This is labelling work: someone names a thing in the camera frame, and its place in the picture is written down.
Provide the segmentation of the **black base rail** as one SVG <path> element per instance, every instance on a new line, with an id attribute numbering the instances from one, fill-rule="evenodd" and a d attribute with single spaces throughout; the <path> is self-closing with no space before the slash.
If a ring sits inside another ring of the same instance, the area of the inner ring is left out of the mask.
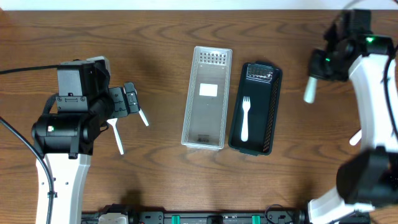
<path id="1" fill-rule="evenodd" d="M 102 210 L 83 212 L 81 223 L 133 223 L 133 224 L 229 224 L 229 223 L 308 223 L 304 210 L 271 205 L 264 211 L 220 212 L 168 212 L 165 210 L 135 210 L 126 205 L 112 204 Z"/>

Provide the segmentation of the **white plastic fork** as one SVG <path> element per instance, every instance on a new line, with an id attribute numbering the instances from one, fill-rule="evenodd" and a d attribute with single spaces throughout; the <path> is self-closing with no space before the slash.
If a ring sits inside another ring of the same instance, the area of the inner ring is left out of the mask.
<path id="1" fill-rule="evenodd" d="M 317 79 L 309 77 L 303 96 L 304 102 L 312 104 L 315 101 L 316 90 L 317 90 Z"/>
<path id="2" fill-rule="evenodd" d="M 242 142 L 246 142 L 248 140 L 248 112 L 251 108 L 251 102 L 250 102 L 250 97 L 244 96 L 243 97 L 243 103 L 242 103 L 242 108 L 243 108 L 243 124 L 242 124 L 242 130 L 241 130 L 241 140 Z"/>

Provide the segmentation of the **clear white plastic basket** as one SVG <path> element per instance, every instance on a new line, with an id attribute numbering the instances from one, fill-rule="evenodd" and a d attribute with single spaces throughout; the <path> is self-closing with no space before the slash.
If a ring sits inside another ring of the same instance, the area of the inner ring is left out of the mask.
<path id="1" fill-rule="evenodd" d="M 181 144 L 219 151 L 224 148 L 233 51 L 196 46 Z"/>

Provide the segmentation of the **black plastic basket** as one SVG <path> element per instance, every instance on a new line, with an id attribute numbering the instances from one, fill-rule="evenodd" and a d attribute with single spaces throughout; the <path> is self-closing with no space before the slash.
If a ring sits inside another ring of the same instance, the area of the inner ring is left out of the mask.
<path id="1" fill-rule="evenodd" d="M 228 145 L 241 153 L 267 156 L 272 152 L 282 70 L 267 62 L 243 65 L 236 95 Z M 242 142 L 243 97 L 250 97 L 248 140 Z"/>

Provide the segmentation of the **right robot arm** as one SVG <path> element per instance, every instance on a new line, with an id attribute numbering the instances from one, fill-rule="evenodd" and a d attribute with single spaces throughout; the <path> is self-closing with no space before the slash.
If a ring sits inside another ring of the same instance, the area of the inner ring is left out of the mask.
<path id="1" fill-rule="evenodd" d="M 397 203 L 397 47 L 371 31 L 371 11 L 344 10 L 325 32 L 326 47 L 308 64 L 304 100 L 317 82 L 350 81 L 361 125 L 361 150 L 337 172 L 336 185 L 307 206 L 310 223 L 338 223 Z"/>

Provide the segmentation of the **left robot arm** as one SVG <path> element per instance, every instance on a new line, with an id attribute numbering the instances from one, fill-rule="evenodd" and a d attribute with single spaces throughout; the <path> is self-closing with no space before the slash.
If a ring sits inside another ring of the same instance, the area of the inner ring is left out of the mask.
<path id="1" fill-rule="evenodd" d="M 50 178 L 36 164 L 39 197 L 36 223 L 80 223 L 86 176 L 102 127 L 142 114 L 133 83 L 109 87 L 104 56 L 63 62 L 57 68 L 58 94 L 50 97 L 32 127 L 34 147 Z"/>

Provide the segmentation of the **white plastic spoon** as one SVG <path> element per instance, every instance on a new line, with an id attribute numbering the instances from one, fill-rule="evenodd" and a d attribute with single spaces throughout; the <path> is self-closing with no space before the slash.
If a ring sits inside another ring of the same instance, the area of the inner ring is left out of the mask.
<path id="1" fill-rule="evenodd" d="M 113 128 L 116 144 L 118 146 L 120 155 L 124 155 L 123 143 L 122 143 L 119 131 L 118 131 L 117 122 L 118 122 L 117 118 L 112 118 L 112 119 L 107 120 L 107 123 L 110 124 Z"/>
<path id="2" fill-rule="evenodd" d="M 139 110 L 139 115 L 140 115 L 142 121 L 144 122 L 144 124 L 146 126 L 149 126 L 149 122 L 148 122 L 148 120 L 147 120 L 147 118 L 146 118 L 146 116 L 145 116 L 145 114 L 144 114 L 142 109 Z"/>
<path id="3" fill-rule="evenodd" d="M 360 129 L 357 133 L 355 133 L 355 134 L 350 138 L 349 144 L 350 144 L 351 146 L 355 146 L 355 145 L 357 145 L 357 143 L 360 142 L 361 138 L 362 138 L 362 130 Z"/>

